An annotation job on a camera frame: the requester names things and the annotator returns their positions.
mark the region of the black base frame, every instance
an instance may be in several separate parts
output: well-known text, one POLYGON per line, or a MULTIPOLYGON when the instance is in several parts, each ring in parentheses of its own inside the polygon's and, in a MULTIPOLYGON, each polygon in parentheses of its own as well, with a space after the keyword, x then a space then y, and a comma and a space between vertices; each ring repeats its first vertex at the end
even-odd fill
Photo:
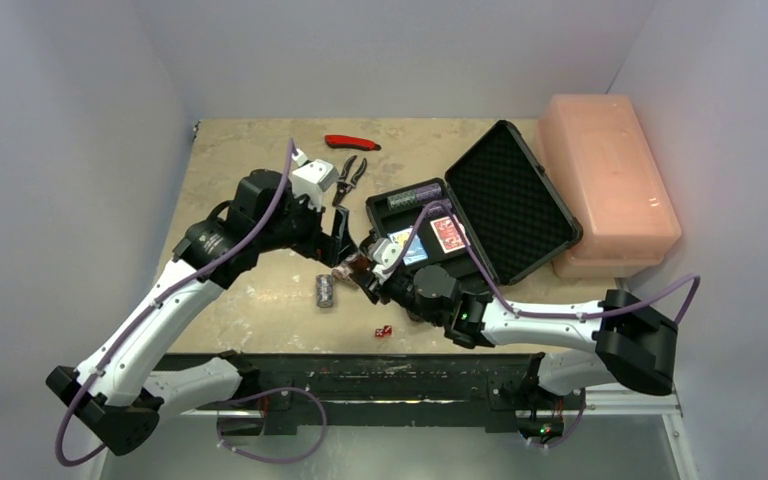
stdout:
MULTIPOLYGON (((156 370, 177 371, 215 354, 167 354, 156 370)), ((335 355, 244 354, 260 370, 264 388, 309 389, 325 405, 329 425, 483 427, 488 433, 528 428, 517 411, 551 410, 555 399, 517 394, 535 355, 335 355)), ((579 408, 579 397, 564 404, 579 408)), ((206 405, 203 410, 239 407, 206 405)), ((266 435, 292 435, 321 422, 304 395, 273 395, 266 435)))

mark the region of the wooden table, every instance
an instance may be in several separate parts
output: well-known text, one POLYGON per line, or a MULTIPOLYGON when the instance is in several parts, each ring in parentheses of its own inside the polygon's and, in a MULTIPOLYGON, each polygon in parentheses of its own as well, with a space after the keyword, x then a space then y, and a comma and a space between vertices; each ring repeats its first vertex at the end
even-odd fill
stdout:
MULTIPOLYGON (((350 231, 359 242, 371 224, 364 201, 370 195, 432 177, 466 152, 495 122, 493 119, 209 119, 201 122, 193 145, 163 264, 187 227, 203 220, 217 203, 233 197, 239 180, 253 169, 281 170, 287 139, 310 158, 341 168, 352 153, 331 150, 326 133, 355 135, 383 146, 361 153, 369 168, 358 188, 345 198, 351 212, 350 231)), ((527 143, 534 144, 536 122, 513 121, 527 143)), ((330 231, 333 209, 323 225, 330 231)), ((442 329, 414 323, 395 303, 372 305, 359 290, 335 285, 335 305, 320 309, 314 300, 314 278, 330 269, 284 250, 261 255, 258 266, 242 274, 218 301, 184 331, 173 352, 236 349, 258 353, 465 353, 443 337, 442 329), (376 328, 393 326, 392 337, 377 339, 376 328)), ((573 303, 600 299, 614 288, 613 279, 562 280, 550 265, 519 284, 504 288, 509 300, 573 303)), ((510 345, 475 353, 529 353, 556 349, 510 345)))

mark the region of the black foam lining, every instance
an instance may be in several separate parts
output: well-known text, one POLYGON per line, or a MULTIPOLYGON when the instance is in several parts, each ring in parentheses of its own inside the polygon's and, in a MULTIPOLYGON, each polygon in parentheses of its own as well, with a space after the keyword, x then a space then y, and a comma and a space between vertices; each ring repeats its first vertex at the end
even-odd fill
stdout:
POLYGON ((502 284, 527 275, 581 236, 513 128, 497 123, 445 177, 502 284))

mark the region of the gray floor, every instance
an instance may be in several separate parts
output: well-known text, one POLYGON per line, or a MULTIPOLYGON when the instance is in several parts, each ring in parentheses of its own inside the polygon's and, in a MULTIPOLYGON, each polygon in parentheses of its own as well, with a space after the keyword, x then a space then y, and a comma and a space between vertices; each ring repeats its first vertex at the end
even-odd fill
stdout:
MULTIPOLYGON (((312 457, 268 465, 216 448, 215 420, 171 420, 135 452, 108 456, 104 479, 677 479, 659 416, 585 417, 573 437, 544 455, 516 434, 479 428, 330 427, 312 457)), ((316 438, 318 427, 293 437, 249 437, 234 442, 252 452, 286 456, 316 438)))

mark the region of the orange storage box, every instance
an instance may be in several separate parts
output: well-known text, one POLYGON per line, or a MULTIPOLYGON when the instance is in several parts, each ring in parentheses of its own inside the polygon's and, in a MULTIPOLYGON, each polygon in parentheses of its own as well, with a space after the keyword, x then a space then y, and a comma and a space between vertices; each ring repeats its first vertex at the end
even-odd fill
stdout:
POLYGON ((661 263, 681 227, 628 97, 556 95, 537 143, 584 232, 553 260, 558 276, 628 277, 661 263))

